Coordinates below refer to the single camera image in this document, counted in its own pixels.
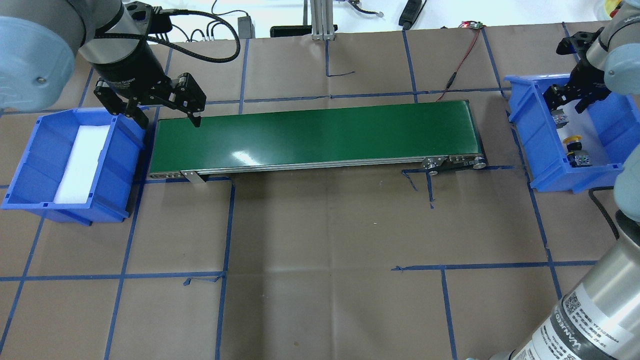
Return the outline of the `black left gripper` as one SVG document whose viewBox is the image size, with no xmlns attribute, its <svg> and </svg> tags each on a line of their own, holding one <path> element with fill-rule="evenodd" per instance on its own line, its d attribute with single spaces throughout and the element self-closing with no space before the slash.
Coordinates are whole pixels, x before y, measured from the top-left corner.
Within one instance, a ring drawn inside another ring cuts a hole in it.
<svg viewBox="0 0 640 360">
<path fill-rule="evenodd" d="M 188 72 L 169 78 L 143 39 L 92 39 L 80 54 L 100 75 L 93 93 L 110 114 L 131 118 L 146 130 L 149 117 L 141 106 L 162 105 L 201 127 L 206 94 Z"/>
</svg>

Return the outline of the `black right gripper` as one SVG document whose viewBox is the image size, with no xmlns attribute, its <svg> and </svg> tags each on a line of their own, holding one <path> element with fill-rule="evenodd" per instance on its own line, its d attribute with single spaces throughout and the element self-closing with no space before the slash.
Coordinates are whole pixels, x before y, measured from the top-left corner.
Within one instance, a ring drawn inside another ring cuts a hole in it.
<svg viewBox="0 0 640 360">
<path fill-rule="evenodd" d="M 574 106 L 582 114 L 591 104 L 608 98 L 611 90 L 604 82 L 604 72 L 588 60 L 580 60 L 569 75 L 566 84 L 552 84 L 542 95 L 554 121 L 564 121 L 565 112 L 561 106 L 578 100 Z"/>
</svg>

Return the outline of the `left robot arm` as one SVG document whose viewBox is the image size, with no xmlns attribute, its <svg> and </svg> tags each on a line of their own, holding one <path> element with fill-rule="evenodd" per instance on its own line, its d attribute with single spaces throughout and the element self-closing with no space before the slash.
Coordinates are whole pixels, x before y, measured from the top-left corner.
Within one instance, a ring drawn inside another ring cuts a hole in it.
<svg viewBox="0 0 640 360">
<path fill-rule="evenodd" d="M 54 105 L 82 55 L 98 73 L 94 95 L 114 116 L 148 125 L 142 105 L 162 105 L 201 125 L 206 95 L 190 73 L 169 78 L 147 43 L 172 29 L 170 11 L 121 0 L 3 0 L 2 109 Z"/>
</svg>

